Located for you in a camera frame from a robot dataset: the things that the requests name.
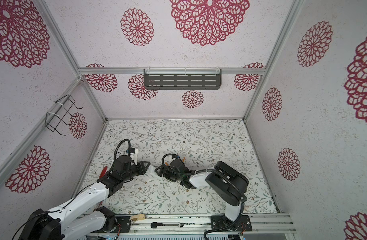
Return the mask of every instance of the black wire rack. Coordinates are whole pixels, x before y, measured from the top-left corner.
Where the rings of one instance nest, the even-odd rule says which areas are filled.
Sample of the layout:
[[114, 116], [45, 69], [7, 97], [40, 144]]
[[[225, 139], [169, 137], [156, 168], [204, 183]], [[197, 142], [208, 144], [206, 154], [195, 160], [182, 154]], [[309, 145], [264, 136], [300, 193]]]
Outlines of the black wire rack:
[[[62, 100], [62, 99], [65, 99], [67, 97], [67, 99], [65, 100], [65, 102], [64, 103], [61, 103], [60, 101]], [[65, 108], [65, 104], [67, 103], [67, 101], [70, 101], [72, 104], [70, 105], [70, 107], [69, 108]], [[65, 123], [66, 125], [69, 125], [68, 123], [66, 123], [64, 120], [63, 120], [63, 118], [67, 115], [67, 114], [69, 114], [70, 116], [72, 116], [72, 114], [69, 112], [69, 110], [74, 106], [75, 108], [77, 108], [77, 109], [82, 109], [82, 108], [78, 108], [76, 105], [75, 105], [75, 99], [70, 95], [70, 94], [68, 94], [68, 95], [65, 95], [65, 96], [63, 96], [63, 97], [61, 97], [60, 99], [58, 99], [57, 101], [55, 101], [55, 103], [58, 103], [58, 104], [60, 104], [62, 107], [61, 108], [59, 108], [55, 113], [50, 113], [50, 112], [48, 112], [48, 113], [46, 113], [46, 117], [45, 117], [45, 126], [47, 127], [47, 129], [49, 129], [50, 131], [52, 131], [52, 132], [54, 132], [54, 131], [56, 131], [56, 132], [58, 132], [60, 135], [62, 135], [62, 136], [66, 136], [67, 134], [62, 134], [62, 133], [60, 133], [58, 130], [57, 130], [57, 127], [58, 127], [58, 125], [61, 123], [61, 122], [63, 122], [63, 123]], [[59, 117], [59, 115], [57, 114], [61, 109], [65, 109], [66, 110], [66, 113], [60, 118]], [[56, 116], [58, 119], [59, 119], [59, 122], [57, 123], [57, 125], [55, 126], [55, 127], [53, 127], [51, 124], [50, 124], [50, 122], [52, 121], [52, 119], [50, 119], [50, 121], [49, 122], [47, 122], [47, 117], [48, 116], [50, 116], [51, 114], [53, 114], [54, 116]]]

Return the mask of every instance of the red floral medallion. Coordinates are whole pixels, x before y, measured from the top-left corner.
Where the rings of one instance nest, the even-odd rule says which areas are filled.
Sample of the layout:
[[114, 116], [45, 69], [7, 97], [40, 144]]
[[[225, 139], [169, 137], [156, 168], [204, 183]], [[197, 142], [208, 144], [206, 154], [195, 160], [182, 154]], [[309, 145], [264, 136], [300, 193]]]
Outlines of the red floral medallion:
[[349, 95], [347, 103], [356, 110], [356, 118], [367, 122], [367, 37], [357, 46], [353, 62], [346, 69], [349, 73], [344, 85]]
[[158, 93], [157, 90], [148, 90], [145, 88], [142, 74], [132, 76], [129, 79], [128, 87], [134, 96], [143, 100], [154, 98]]
[[154, 36], [150, 18], [139, 9], [128, 9], [122, 16], [121, 29], [129, 42], [136, 46], [145, 46]]
[[300, 65], [309, 67], [317, 63], [329, 49], [332, 34], [329, 22], [322, 21], [312, 26], [302, 37], [298, 47]]
[[34, 4], [0, 0], [0, 61], [14, 67], [40, 65], [47, 58], [50, 36]]
[[170, 0], [175, 27], [201, 46], [215, 45], [235, 32], [249, 8], [248, 0]]
[[[245, 65], [244, 68], [264, 68], [262, 63], [251, 63]], [[243, 91], [255, 89], [258, 80], [260, 79], [259, 74], [237, 74], [234, 77], [234, 85]]]
[[183, 94], [182, 103], [188, 108], [199, 107], [204, 102], [204, 96], [202, 93], [190, 90]]
[[278, 117], [282, 108], [280, 91], [276, 88], [269, 89], [262, 101], [262, 112], [266, 120], [273, 121]]
[[81, 138], [85, 136], [87, 129], [86, 118], [81, 113], [74, 113], [69, 120], [69, 130], [73, 137]]
[[[87, 68], [105, 68], [101, 64], [89, 64]], [[90, 86], [101, 92], [111, 92], [117, 87], [117, 79], [114, 74], [86, 74], [86, 81]]]
[[367, 214], [358, 212], [345, 223], [345, 240], [367, 240]]
[[12, 192], [28, 193], [42, 184], [49, 174], [49, 169], [48, 153], [41, 146], [34, 146], [6, 181], [5, 186]]
[[284, 148], [278, 155], [277, 166], [282, 176], [287, 180], [295, 180], [300, 174], [300, 161], [296, 153]]

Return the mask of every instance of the floral patterned mat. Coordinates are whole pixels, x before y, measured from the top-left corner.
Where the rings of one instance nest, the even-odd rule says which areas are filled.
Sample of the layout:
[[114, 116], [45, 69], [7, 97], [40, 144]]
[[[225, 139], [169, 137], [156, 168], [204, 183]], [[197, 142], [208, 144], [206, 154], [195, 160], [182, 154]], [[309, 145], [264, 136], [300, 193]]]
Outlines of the floral patterned mat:
[[[245, 213], [276, 213], [242, 120], [114, 120], [108, 123], [82, 187], [110, 167], [117, 144], [128, 138], [139, 149], [138, 161], [161, 165], [162, 156], [176, 153], [190, 170], [223, 161], [249, 179]], [[124, 151], [124, 143], [119, 151]], [[137, 176], [103, 202], [117, 214], [216, 214], [225, 202], [209, 187], [186, 189], [179, 183]]]

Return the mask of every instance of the red flower pattern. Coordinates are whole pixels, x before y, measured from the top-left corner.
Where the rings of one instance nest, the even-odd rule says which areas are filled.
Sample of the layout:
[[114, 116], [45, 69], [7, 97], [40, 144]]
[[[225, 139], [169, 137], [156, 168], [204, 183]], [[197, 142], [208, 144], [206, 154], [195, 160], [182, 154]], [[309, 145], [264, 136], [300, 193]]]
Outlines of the red flower pattern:
[[204, 96], [202, 93], [190, 90], [183, 94], [182, 103], [188, 108], [199, 107], [204, 102]]
[[[244, 68], [264, 68], [262, 63], [251, 63], [245, 65]], [[252, 90], [256, 87], [258, 80], [260, 79], [259, 74], [237, 74], [234, 77], [234, 85], [243, 91]]]
[[367, 214], [358, 212], [345, 223], [345, 240], [367, 240]]
[[248, 0], [170, 0], [175, 27], [201, 46], [224, 41], [244, 20]]
[[367, 37], [357, 46], [347, 71], [349, 79], [344, 85], [349, 95], [347, 103], [356, 110], [356, 118], [367, 122]]
[[269, 89], [262, 101], [262, 112], [266, 120], [273, 121], [278, 117], [282, 108], [280, 91], [276, 88]]
[[158, 93], [157, 90], [148, 90], [145, 88], [142, 74], [132, 76], [129, 79], [128, 87], [134, 96], [143, 100], [154, 98]]
[[34, 146], [6, 181], [5, 186], [12, 192], [28, 193], [42, 184], [49, 174], [49, 169], [48, 153], [41, 146]]
[[86, 118], [81, 113], [74, 113], [69, 120], [69, 130], [73, 137], [82, 138], [87, 130]]
[[302, 37], [298, 47], [298, 62], [304, 67], [317, 63], [329, 49], [333, 32], [329, 22], [319, 22]]
[[50, 36], [29, 0], [0, 0], [0, 61], [14, 67], [40, 65], [47, 58]]
[[287, 180], [295, 180], [300, 174], [300, 161], [296, 153], [289, 149], [284, 148], [278, 154], [277, 166], [282, 176]]
[[[89, 64], [87, 68], [105, 68], [101, 64]], [[86, 74], [86, 81], [90, 86], [101, 92], [111, 92], [117, 87], [117, 79], [114, 74]]]
[[128, 9], [122, 16], [121, 29], [129, 42], [136, 46], [145, 46], [154, 36], [153, 23], [139, 9]]

